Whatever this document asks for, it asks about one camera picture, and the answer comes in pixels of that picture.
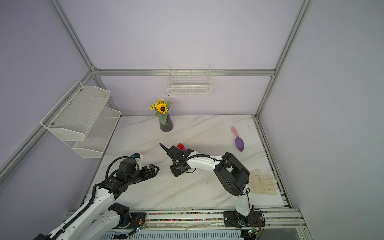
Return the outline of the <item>red lego brick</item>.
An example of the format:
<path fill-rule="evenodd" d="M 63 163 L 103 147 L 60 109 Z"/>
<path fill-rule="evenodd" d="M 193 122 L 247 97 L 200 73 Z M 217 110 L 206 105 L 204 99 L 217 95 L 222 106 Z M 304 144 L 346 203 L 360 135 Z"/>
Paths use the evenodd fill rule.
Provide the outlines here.
<path fill-rule="evenodd" d="M 181 151 L 184 151 L 184 152 L 186 151 L 186 148 L 185 148 L 184 145 L 181 144 L 181 143 L 177 145 L 177 148 L 178 148 L 179 150 L 181 150 Z"/>

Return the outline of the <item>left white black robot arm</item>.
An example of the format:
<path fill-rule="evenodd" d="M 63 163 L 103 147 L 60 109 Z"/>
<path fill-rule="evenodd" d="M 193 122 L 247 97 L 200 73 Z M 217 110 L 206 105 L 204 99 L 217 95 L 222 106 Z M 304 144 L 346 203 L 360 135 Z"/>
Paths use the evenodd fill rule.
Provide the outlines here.
<path fill-rule="evenodd" d="M 78 240 L 98 239 L 112 228 L 127 228 L 141 225 L 145 215 L 138 219 L 132 217 L 130 208 L 116 202 L 129 186 L 147 181 L 157 176 L 160 168 L 150 164 L 141 167 L 139 157 L 119 157 L 113 161 L 120 162 L 119 168 L 110 172 L 92 188 L 91 197 L 70 218 L 49 234 L 39 234 L 36 240 Z"/>

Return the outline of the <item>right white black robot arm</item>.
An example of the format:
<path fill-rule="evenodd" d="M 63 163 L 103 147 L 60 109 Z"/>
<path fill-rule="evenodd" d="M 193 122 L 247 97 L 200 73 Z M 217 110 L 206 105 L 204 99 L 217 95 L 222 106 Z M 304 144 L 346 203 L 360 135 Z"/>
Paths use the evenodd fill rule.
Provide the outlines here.
<path fill-rule="evenodd" d="M 244 218 L 251 214 L 253 208 L 247 196 L 250 172 L 233 154 L 212 156 L 190 149 L 183 151 L 176 146 L 161 147 L 172 160 L 170 169 L 174 177 L 186 174 L 190 169 L 214 173 L 223 188 L 236 197 L 235 212 Z"/>

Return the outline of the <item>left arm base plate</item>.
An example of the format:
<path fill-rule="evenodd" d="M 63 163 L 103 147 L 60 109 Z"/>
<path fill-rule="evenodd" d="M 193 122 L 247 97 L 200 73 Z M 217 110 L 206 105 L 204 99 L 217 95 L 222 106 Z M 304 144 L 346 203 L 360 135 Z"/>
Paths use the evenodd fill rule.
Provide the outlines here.
<path fill-rule="evenodd" d="M 145 224 L 147 213 L 131 212 L 129 207 L 119 203 L 114 203 L 108 210 L 117 216 L 116 228 L 135 229 Z"/>

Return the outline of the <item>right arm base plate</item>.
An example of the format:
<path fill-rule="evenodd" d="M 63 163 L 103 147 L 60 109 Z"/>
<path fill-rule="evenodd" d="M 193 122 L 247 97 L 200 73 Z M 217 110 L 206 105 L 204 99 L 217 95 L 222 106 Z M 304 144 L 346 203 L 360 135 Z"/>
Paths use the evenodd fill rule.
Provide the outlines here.
<path fill-rule="evenodd" d="M 243 216 L 236 211 L 224 211 L 224 224 L 225 227 L 245 228 L 245 227 L 264 227 L 265 218 L 264 213 L 257 210 L 251 210 L 250 214 Z"/>

